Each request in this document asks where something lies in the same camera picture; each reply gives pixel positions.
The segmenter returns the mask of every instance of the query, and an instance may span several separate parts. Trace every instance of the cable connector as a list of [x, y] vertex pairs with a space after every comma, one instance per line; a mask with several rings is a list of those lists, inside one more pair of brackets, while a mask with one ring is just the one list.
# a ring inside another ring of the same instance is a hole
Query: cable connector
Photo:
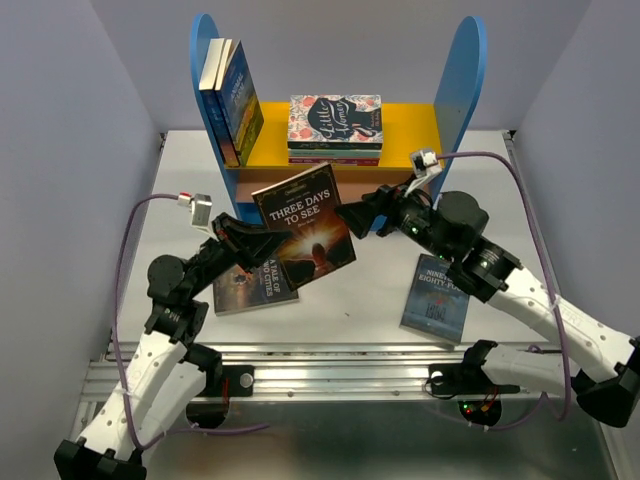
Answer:
[[191, 226], [210, 237], [214, 236], [211, 222], [209, 221], [212, 205], [209, 195], [201, 193], [190, 195], [186, 192], [180, 192], [180, 195], [178, 195], [178, 206], [188, 207], [191, 211]]
[[442, 173], [442, 167], [436, 158], [436, 153], [430, 148], [423, 148], [413, 152], [409, 157], [411, 158], [411, 166], [416, 179], [407, 188], [405, 197]]
[[191, 204], [191, 195], [185, 192], [180, 192], [178, 195], [178, 206], [188, 207]]

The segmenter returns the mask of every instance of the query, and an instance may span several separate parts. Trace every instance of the three days to see book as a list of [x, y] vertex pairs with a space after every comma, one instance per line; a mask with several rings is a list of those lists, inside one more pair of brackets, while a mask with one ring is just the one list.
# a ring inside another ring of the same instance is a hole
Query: three days to see book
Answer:
[[310, 168], [252, 195], [267, 227], [294, 234], [276, 252], [291, 290], [356, 259], [349, 229], [334, 212], [340, 197], [331, 165]]
[[264, 117], [242, 42], [209, 42], [199, 91], [224, 164], [246, 165]]
[[457, 345], [462, 340], [469, 295], [447, 277], [448, 269], [447, 262], [420, 255], [400, 327]]

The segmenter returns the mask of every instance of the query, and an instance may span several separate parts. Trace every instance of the blue bookshelf side panel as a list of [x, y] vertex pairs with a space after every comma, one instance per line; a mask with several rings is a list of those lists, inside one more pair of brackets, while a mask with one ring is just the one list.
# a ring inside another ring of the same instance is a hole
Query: blue bookshelf side panel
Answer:
[[[466, 17], [453, 38], [433, 102], [442, 153], [456, 152], [478, 104], [487, 64], [487, 33], [480, 17]], [[452, 161], [431, 183], [435, 198]]]
[[213, 18], [206, 13], [196, 15], [191, 25], [191, 36], [189, 39], [189, 61], [191, 64], [191, 82], [193, 84], [193, 92], [198, 104], [198, 110], [200, 116], [209, 135], [209, 141], [211, 142], [211, 148], [218, 161], [220, 167], [220, 173], [224, 180], [224, 185], [227, 188], [229, 197], [231, 198], [231, 204], [233, 205], [234, 213], [237, 218], [242, 218], [238, 204], [236, 202], [236, 187], [238, 184], [238, 172], [234, 170], [227, 170], [224, 166], [224, 160], [220, 149], [218, 148], [218, 142], [213, 135], [213, 128], [209, 122], [209, 117], [205, 109], [204, 99], [200, 95], [200, 77], [202, 75], [202, 69], [204, 67], [204, 61], [207, 58], [207, 51], [209, 50], [209, 42], [213, 38], [218, 38], [218, 28], [216, 27]]

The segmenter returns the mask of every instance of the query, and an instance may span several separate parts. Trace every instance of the floral book cover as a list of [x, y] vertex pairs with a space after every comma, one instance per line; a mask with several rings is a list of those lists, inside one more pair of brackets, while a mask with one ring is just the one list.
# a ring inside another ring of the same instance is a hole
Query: floral book cover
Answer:
[[382, 149], [380, 95], [292, 95], [292, 149]]
[[448, 269], [447, 262], [420, 255], [400, 327], [457, 345], [462, 340], [469, 295], [449, 280]]
[[253, 199], [267, 227], [294, 234], [276, 252], [291, 290], [356, 259], [349, 229], [334, 212], [340, 196], [331, 165], [254, 192]]

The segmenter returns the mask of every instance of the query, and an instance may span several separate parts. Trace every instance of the book spine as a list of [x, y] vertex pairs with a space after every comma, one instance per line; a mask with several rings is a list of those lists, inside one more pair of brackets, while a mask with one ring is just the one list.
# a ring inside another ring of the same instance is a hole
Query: book spine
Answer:
[[328, 162], [333, 165], [356, 167], [377, 167], [379, 158], [331, 158], [331, 157], [289, 157], [289, 165], [317, 165]]
[[295, 150], [289, 149], [289, 157], [324, 158], [380, 158], [381, 150]]
[[382, 150], [381, 143], [360, 142], [298, 142], [289, 140], [287, 147], [292, 150]]
[[242, 147], [238, 152], [240, 163], [243, 167], [246, 166], [247, 162], [249, 161], [251, 150], [253, 150], [253, 146], [258, 141], [258, 136], [260, 135], [260, 131], [262, 130], [262, 125], [264, 125], [264, 117], [262, 116], [260, 103], [257, 103], [253, 112], [253, 116], [251, 117], [251, 120], [247, 125]]
[[231, 133], [227, 127], [220, 103], [215, 92], [211, 90], [201, 91], [202, 99], [204, 100], [204, 107], [207, 111], [207, 116], [211, 122], [211, 128], [213, 129], [213, 135], [218, 142], [218, 148], [222, 154], [222, 159], [227, 167], [239, 167], [240, 160], [236, 154], [236, 149], [231, 141]]

